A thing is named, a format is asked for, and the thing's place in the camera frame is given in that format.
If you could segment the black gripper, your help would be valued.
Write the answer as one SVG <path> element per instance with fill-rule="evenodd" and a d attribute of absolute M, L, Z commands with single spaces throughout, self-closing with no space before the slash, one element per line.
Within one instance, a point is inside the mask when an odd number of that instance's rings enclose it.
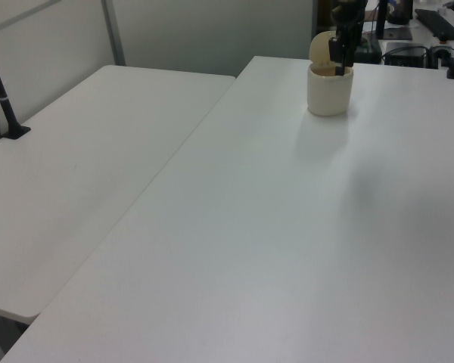
<path fill-rule="evenodd" d="M 352 67 L 357 47 L 362 39 L 362 26 L 365 19 L 366 1 L 333 0 L 331 2 L 331 19 L 337 32 L 344 35 L 341 39 L 331 37 L 328 40 L 330 61 L 335 64 L 335 75 L 343 76 L 345 67 Z"/>

